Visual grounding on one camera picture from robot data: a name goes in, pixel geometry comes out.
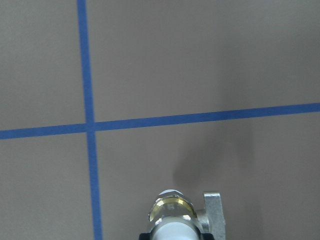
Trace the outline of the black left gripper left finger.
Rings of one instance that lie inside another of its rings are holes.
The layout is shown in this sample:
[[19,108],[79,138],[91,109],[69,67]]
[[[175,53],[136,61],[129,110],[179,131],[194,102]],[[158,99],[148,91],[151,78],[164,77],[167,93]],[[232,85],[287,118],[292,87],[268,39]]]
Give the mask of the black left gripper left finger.
[[141,233],[138,237],[138,240],[152,240],[152,234],[148,233]]

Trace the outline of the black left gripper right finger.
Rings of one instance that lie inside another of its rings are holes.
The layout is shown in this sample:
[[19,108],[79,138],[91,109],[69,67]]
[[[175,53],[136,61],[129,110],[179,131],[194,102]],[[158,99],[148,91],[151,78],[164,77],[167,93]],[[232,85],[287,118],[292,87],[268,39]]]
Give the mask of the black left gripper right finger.
[[214,240],[214,236],[211,233],[200,233],[200,240]]

